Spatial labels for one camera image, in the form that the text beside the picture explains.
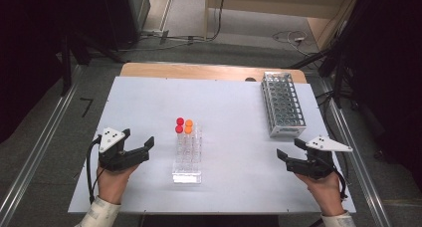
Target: white sleeve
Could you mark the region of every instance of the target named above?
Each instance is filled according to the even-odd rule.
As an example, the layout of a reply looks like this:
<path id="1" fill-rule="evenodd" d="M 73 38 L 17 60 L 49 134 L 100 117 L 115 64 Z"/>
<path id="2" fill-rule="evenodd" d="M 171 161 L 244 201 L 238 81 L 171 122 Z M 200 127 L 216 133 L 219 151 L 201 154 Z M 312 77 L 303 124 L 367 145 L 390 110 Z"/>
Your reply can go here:
<path id="1" fill-rule="evenodd" d="M 353 219 L 348 211 L 342 215 L 332 217 L 325 217 L 321 215 L 320 217 L 322 218 L 325 227 L 355 227 Z"/>
<path id="2" fill-rule="evenodd" d="M 98 196 L 82 222 L 75 227 L 111 227 L 117 217 L 120 205 L 113 205 Z"/>

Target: hand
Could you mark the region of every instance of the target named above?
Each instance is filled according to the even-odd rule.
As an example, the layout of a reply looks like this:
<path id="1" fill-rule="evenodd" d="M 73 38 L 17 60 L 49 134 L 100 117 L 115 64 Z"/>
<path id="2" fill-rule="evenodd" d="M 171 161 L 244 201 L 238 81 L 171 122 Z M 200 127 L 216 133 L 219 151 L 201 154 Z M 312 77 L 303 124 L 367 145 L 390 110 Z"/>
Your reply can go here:
<path id="1" fill-rule="evenodd" d="M 296 174 L 303 181 L 319 205 L 323 216 L 337 216 L 344 214 L 341 205 L 338 176 L 335 172 L 322 179 Z"/>
<path id="2" fill-rule="evenodd" d="M 108 203 L 119 205 L 129 182 L 129 177 L 138 166 L 136 165 L 119 172 L 104 170 L 101 175 L 100 173 L 103 169 L 99 166 L 97 168 L 97 175 L 100 175 L 99 197 Z"/>

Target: white table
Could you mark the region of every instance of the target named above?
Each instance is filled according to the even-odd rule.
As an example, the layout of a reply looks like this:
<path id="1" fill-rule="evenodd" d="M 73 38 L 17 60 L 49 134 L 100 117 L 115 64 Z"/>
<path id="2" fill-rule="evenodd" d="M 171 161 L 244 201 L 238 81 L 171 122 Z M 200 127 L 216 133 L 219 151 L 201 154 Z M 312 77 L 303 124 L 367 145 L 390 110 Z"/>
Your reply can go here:
<path id="1" fill-rule="evenodd" d="M 319 212 L 305 185 L 277 159 L 277 148 L 292 157 L 306 157 L 290 139 L 269 138 L 259 85 L 117 77 L 98 133 L 106 126 L 120 130 L 130 128 L 126 150 L 143 146 L 150 136 L 155 136 L 150 160 L 130 178 L 121 211 L 149 214 Z M 309 140 L 318 134 L 327 135 L 311 87 L 297 84 L 296 88 L 308 125 L 301 138 Z M 179 116 L 203 126 L 201 184 L 172 181 L 174 127 Z M 92 163 L 97 163 L 96 150 Z M 84 213 L 89 206 L 83 169 L 69 212 Z M 355 212 L 351 198 L 344 207 Z"/>

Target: metal frame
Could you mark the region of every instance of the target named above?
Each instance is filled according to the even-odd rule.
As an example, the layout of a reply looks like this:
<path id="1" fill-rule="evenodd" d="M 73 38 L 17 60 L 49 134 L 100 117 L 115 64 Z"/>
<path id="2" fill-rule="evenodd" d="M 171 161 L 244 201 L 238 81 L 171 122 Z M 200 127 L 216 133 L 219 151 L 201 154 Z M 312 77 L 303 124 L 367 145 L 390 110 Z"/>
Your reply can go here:
<path id="1" fill-rule="evenodd" d="M 327 79 L 322 79 L 321 85 L 325 92 L 332 90 L 330 83 Z M 344 140 L 344 144 L 349 145 L 353 148 L 353 152 L 349 153 L 348 156 L 350 158 L 351 164 L 355 169 L 357 179 L 362 188 L 363 194 L 372 213 L 372 217 L 376 223 L 376 226 L 392 226 L 384 209 L 382 201 L 379 198 L 378 191 L 376 190 L 372 178 L 370 177 L 369 172 L 366 169 L 366 165 L 363 162 L 362 157 L 360 156 L 359 148 L 357 147 L 353 139 L 350 128 L 348 127 L 347 122 L 344 118 L 343 111 L 339 110 L 334 102 L 330 102 L 329 106 L 340 131 L 341 137 Z"/>
<path id="2" fill-rule="evenodd" d="M 68 93 L 59 99 L 56 108 L 54 109 L 46 126 L 43 129 L 43 132 L 38 138 L 37 143 L 32 148 L 32 151 L 28 156 L 24 166 L 5 194 L 6 197 L 3 199 L 0 208 L 0 227 L 6 227 L 9 225 L 9 222 L 12 219 L 13 214 L 19 205 L 19 202 L 24 196 L 25 191 L 28 188 L 32 177 L 34 176 L 38 165 L 44 157 L 52 137 L 56 132 L 56 129 L 59 126 L 62 117 L 69 106 L 69 103 L 72 100 L 82 74 L 83 70 L 81 66 L 76 66 L 73 74 L 73 85 L 71 86 Z"/>
<path id="3" fill-rule="evenodd" d="M 173 0 L 167 0 L 167 5 L 165 6 L 164 15 L 162 16 L 161 23 L 159 25 L 159 30 L 163 31 L 165 27 L 165 23 L 167 23 L 168 12 L 170 11 L 170 7 Z"/>

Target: test tube rack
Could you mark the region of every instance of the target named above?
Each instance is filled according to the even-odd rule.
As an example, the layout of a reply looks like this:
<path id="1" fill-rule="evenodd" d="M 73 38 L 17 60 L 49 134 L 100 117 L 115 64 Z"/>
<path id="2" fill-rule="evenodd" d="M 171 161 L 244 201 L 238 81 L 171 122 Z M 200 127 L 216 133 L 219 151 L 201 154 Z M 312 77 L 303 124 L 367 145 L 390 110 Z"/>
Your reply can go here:
<path id="1" fill-rule="evenodd" d="M 202 128 L 195 124 L 189 134 L 177 137 L 176 156 L 173 163 L 174 183 L 199 184 L 202 181 Z"/>
<path id="2" fill-rule="evenodd" d="M 306 123 L 292 74 L 265 72 L 261 88 L 270 137 L 298 137 Z"/>

